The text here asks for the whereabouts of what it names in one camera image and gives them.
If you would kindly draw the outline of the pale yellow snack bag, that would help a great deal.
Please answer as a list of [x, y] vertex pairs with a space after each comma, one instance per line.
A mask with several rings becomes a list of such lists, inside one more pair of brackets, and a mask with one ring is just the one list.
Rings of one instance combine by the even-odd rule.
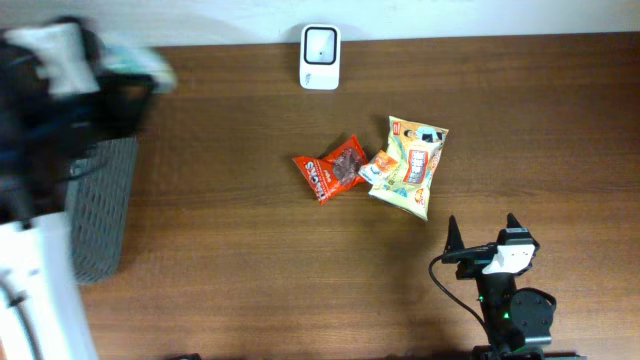
[[430, 187], [449, 130], [389, 117], [384, 153], [397, 167], [369, 191], [373, 198], [428, 220]]

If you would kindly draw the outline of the teal tissue pack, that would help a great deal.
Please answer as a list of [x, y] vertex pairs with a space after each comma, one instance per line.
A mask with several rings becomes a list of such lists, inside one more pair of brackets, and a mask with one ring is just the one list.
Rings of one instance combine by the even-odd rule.
[[110, 33], [101, 37], [103, 66], [115, 73], [149, 75], [155, 83], [154, 93], [170, 93], [177, 86], [170, 64], [154, 49], [127, 37]]

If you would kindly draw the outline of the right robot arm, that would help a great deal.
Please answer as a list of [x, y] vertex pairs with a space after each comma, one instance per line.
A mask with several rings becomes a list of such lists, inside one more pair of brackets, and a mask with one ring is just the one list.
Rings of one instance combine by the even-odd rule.
[[557, 300], [535, 288], [518, 288], [516, 278], [532, 267], [539, 243], [531, 232], [508, 214], [506, 226], [494, 242], [467, 247], [456, 218], [451, 216], [443, 254], [437, 262], [455, 264], [458, 280], [476, 283], [481, 311], [466, 305], [441, 283], [436, 286], [468, 311], [481, 325], [488, 340], [476, 346], [472, 359], [578, 359], [575, 353], [547, 353]]

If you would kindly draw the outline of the small orange white carton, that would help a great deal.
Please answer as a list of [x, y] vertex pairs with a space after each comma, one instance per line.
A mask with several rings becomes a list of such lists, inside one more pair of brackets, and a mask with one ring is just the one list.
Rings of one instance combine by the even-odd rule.
[[359, 168], [358, 174], [371, 185], [386, 181], [399, 163], [385, 151], [380, 150], [367, 164]]

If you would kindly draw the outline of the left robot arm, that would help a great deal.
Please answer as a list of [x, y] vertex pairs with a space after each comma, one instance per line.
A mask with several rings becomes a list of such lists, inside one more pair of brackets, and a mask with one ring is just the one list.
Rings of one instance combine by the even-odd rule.
[[1, 345], [7, 358], [93, 359], [72, 260], [72, 165], [134, 136], [157, 88], [109, 68], [86, 22], [65, 16], [1, 33]]

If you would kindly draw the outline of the orange snack bag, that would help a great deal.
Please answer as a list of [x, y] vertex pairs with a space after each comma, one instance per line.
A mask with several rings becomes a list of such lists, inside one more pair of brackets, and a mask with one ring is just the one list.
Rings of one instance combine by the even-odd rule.
[[359, 170], [367, 158], [355, 135], [322, 159], [298, 156], [293, 161], [320, 204], [365, 182]]

